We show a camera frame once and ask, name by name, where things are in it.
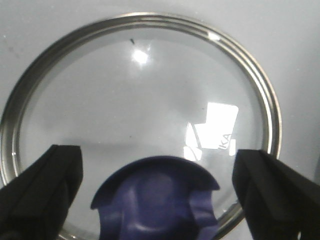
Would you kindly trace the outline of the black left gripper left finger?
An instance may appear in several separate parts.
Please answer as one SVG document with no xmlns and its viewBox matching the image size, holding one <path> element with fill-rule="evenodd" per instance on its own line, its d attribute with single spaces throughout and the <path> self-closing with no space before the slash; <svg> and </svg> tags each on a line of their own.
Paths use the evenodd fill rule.
<svg viewBox="0 0 320 240">
<path fill-rule="evenodd" d="M 81 148 L 52 145 L 0 190 L 0 238 L 57 239 L 82 180 Z"/>
</svg>

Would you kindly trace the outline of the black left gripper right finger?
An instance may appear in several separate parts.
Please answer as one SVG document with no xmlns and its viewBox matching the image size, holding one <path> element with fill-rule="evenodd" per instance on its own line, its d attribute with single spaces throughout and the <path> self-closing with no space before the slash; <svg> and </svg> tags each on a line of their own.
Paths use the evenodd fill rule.
<svg viewBox="0 0 320 240">
<path fill-rule="evenodd" d="M 318 240 L 320 186 L 262 150 L 238 150 L 232 184 L 255 240 Z"/>
</svg>

